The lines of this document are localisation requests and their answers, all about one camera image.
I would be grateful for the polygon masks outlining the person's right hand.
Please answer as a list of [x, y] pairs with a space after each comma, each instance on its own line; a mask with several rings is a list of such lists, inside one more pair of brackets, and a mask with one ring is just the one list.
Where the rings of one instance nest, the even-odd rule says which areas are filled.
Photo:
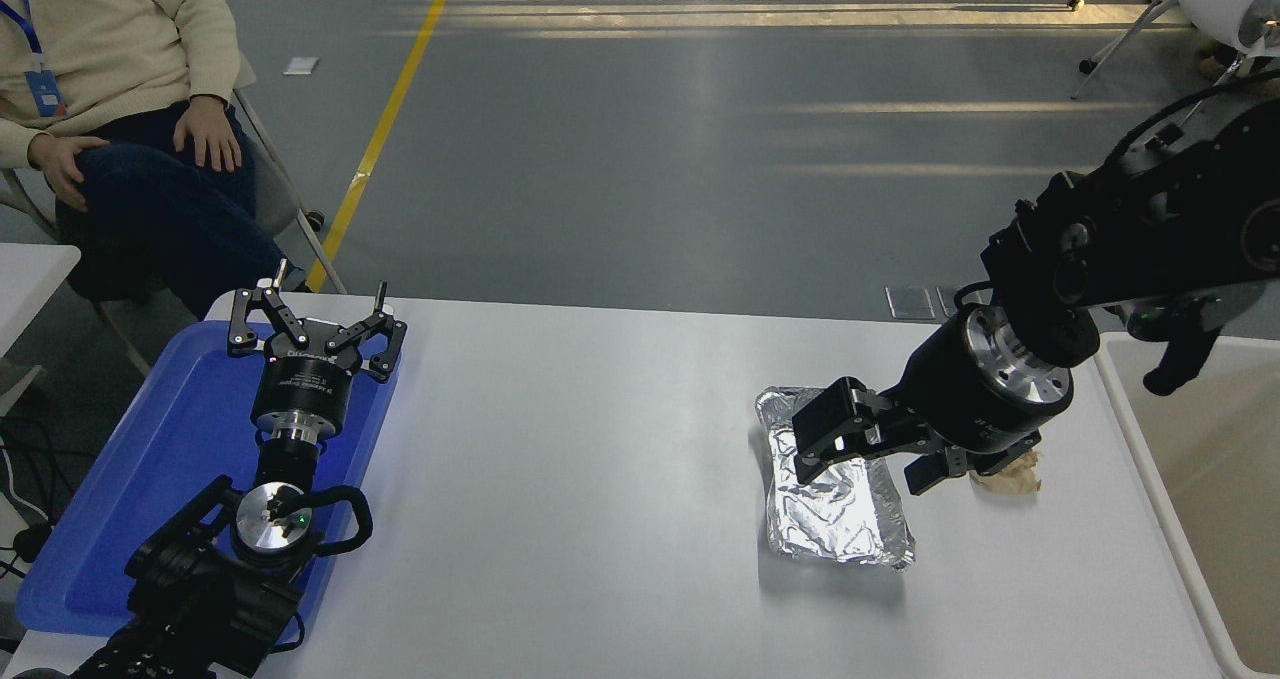
[[56, 137], [38, 133], [28, 142], [27, 160], [42, 173], [55, 200], [74, 211], [87, 213], [88, 202], [81, 192], [84, 176], [76, 160], [83, 152], [109, 145], [105, 138], [93, 136]]

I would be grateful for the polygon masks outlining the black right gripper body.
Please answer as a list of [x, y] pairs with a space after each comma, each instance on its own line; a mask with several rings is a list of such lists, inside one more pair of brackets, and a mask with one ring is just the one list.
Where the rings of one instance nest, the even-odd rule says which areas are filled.
[[1016, 460], [1041, 441], [1046, 363], [1009, 322], [946, 322], [883, 392], [881, 443], [942, 460]]

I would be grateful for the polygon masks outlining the person's left hand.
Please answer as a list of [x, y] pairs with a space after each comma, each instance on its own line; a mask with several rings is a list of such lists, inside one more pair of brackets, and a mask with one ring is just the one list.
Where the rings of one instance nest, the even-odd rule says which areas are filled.
[[178, 119], [174, 150], [191, 152], [197, 168], [230, 173], [244, 165], [239, 140], [230, 126], [227, 102], [211, 95], [196, 95]]

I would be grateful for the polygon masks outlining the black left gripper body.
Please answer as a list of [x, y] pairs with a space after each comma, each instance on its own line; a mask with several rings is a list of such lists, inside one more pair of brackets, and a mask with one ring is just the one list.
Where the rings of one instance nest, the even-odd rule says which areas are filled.
[[337, 355], [326, 351], [340, 327], [332, 322], [303, 319], [307, 346], [297, 348], [291, 337], [274, 334], [266, 343], [262, 378], [250, 410], [252, 421], [285, 413], [308, 413], [324, 421], [344, 421], [352, 395], [355, 370], [361, 357], [348, 347]]

